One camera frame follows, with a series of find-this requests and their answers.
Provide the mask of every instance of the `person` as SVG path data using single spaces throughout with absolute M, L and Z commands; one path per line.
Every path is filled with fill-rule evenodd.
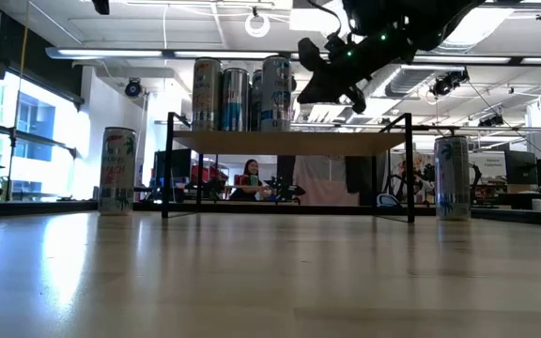
M 248 160 L 243 167 L 243 174 L 246 176 L 258 176 L 258 162 L 256 160 Z M 262 186 L 262 182 L 258 179 L 258 186 Z M 235 189 L 229 200 L 231 201 L 251 201 L 255 202 L 255 195 L 260 190 L 257 187 Z

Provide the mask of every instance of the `ceiling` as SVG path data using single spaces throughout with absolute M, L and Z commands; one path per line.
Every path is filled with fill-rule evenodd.
M 58 47 L 102 48 L 163 48 L 162 16 L 166 6 L 129 6 L 122 2 L 111 3 L 111 15 L 98 15 L 90 2 L 82 0 L 31 0 L 29 27 Z M 292 31 L 289 29 L 290 0 L 275 1 L 276 9 L 262 10 L 276 16 L 270 20 L 270 32 L 264 38 L 254 38 L 244 29 L 247 8 L 217 8 L 218 22 L 210 7 L 170 7 L 166 11 L 166 48 L 168 49 L 214 49 L 295 51 L 301 38 L 311 38 L 323 45 L 325 38 L 319 32 Z M 0 0 L 0 8 L 16 20 L 23 21 L 24 0 Z M 535 54 L 541 55 L 541 21 L 534 18 L 536 11 L 517 12 L 505 20 L 493 34 L 469 51 L 470 54 Z M 110 69 L 170 68 L 184 84 L 193 81 L 193 61 L 169 60 L 122 60 L 108 61 Z M 260 64 L 234 62 L 253 71 Z M 311 74 L 294 64 L 298 88 L 302 89 Z M 469 67 L 471 82 L 489 104 L 518 98 L 523 93 L 541 93 L 541 68 L 523 67 Z M 158 86 L 162 81 L 152 81 Z M 515 94 L 509 88 L 515 88 Z M 467 116 L 487 108 L 486 103 L 468 85 L 459 88 L 448 98 L 434 103 L 426 94 L 427 84 L 410 94 L 408 100 L 397 103 L 393 109 L 401 113 L 413 113 L 416 123 L 436 122 L 462 124 Z M 525 105 L 535 96 L 523 96 L 526 100 L 514 100 L 504 109 L 504 117 L 510 124 L 524 123 Z M 392 109 L 386 110 L 389 116 Z

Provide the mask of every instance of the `black metal frame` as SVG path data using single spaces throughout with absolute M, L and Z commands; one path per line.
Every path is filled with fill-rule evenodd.
M 170 189 L 171 182 L 171 165 L 172 165 L 172 144 L 175 137 L 174 127 L 175 119 L 180 121 L 186 127 L 191 125 L 185 117 L 178 115 L 177 113 L 168 113 L 168 122 L 166 124 L 166 157 L 164 166 L 164 184 L 162 186 L 162 217 L 168 218 L 169 211 L 176 212 L 239 212 L 239 213 L 267 213 L 269 211 L 273 213 L 283 214 L 324 214 L 324 215 L 369 215 L 369 216 L 407 216 L 408 223 L 414 223 L 415 221 L 415 206 L 414 206 L 414 175 L 413 175 L 413 154 L 412 154 L 412 114 L 406 113 L 396 119 L 394 122 L 383 128 L 380 132 L 389 132 L 391 129 L 404 129 L 406 133 L 405 149 L 406 149 L 406 182 L 407 182 L 407 195 L 408 195 L 408 207 L 406 209 L 384 210 L 377 208 L 377 157 L 373 156 L 371 166 L 372 172 L 372 193 L 373 201 L 375 202 L 371 207 L 290 207 L 290 206 L 250 206 L 250 205 L 221 205 L 221 204 L 202 204 L 202 187 L 203 187 L 203 171 L 204 171 L 204 154 L 199 154 L 198 158 L 198 175 L 197 175 L 197 194 L 195 204 L 176 204 L 170 205 Z M 400 121 L 404 120 L 404 127 L 396 126 Z

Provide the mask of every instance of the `wooden tabletop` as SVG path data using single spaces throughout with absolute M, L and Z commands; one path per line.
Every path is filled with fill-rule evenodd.
M 404 133 L 175 131 L 200 154 L 372 156 L 405 142 Z

